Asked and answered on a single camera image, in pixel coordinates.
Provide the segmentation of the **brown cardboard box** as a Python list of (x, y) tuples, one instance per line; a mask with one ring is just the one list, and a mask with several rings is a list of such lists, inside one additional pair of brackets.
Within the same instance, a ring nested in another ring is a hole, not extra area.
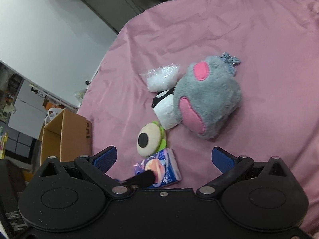
[(68, 162), (81, 155), (92, 155), (91, 122), (64, 109), (44, 126), (40, 164), (50, 156)]

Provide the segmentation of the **blue tissue pack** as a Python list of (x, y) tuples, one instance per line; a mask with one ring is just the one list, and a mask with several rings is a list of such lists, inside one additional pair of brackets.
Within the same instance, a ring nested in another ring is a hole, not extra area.
[(165, 187), (182, 180), (174, 151), (171, 148), (165, 148), (134, 164), (135, 175), (147, 170), (155, 174), (155, 183), (149, 188)]

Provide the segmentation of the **small clear trash bag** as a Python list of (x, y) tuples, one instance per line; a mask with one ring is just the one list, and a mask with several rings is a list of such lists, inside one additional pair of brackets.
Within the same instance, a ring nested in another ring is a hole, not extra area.
[(83, 90), (76, 91), (74, 93), (75, 98), (79, 101), (80, 104), (83, 102), (86, 92), (87, 92), (87, 89), (83, 89)]

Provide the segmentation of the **plush hamburger toy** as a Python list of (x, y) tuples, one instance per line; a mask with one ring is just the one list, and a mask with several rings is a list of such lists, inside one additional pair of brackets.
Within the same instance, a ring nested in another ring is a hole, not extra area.
[(156, 121), (146, 124), (137, 137), (137, 151), (142, 157), (149, 157), (167, 146), (164, 128)]

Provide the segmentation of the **clear bag white filling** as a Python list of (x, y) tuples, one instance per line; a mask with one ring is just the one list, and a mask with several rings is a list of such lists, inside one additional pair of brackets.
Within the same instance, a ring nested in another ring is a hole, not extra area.
[(173, 88), (179, 78), (179, 65), (170, 64), (140, 74), (149, 92), (161, 92)]

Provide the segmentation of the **white plastic shopping bag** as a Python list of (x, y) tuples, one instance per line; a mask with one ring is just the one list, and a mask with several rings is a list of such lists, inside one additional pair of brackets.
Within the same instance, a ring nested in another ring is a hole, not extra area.
[(63, 109), (58, 108), (58, 107), (52, 107), (48, 109), (46, 117), (44, 118), (44, 125), (48, 124), (51, 122), (56, 116), (58, 116)]

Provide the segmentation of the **pink bed sheet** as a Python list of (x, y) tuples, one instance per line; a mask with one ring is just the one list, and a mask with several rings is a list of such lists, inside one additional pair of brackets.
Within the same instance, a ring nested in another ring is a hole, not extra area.
[(117, 148), (108, 175), (142, 161), (145, 125), (168, 125), (182, 179), (218, 177), (219, 146), (256, 161), (280, 157), (309, 199), (318, 232), (318, 0), (174, 0), (128, 22), (104, 56), (79, 114), (93, 153)]

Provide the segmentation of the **black felt pouch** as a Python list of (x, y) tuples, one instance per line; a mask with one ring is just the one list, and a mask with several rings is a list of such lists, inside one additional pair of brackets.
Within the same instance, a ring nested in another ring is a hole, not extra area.
[(173, 95), (174, 88), (168, 89), (163, 92), (159, 92), (154, 98), (151, 107), (154, 109), (162, 100), (164, 100), (166, 97)]

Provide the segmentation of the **grey pink plush toy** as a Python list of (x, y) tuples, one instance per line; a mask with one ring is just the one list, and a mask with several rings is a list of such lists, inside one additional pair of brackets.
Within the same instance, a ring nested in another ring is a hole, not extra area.
[(173, 93), (177, 122), (201, 138), (216, 137), (242, 105), (242, 91), (235, 79), (240, 63), (224, 52), (190, 64)]

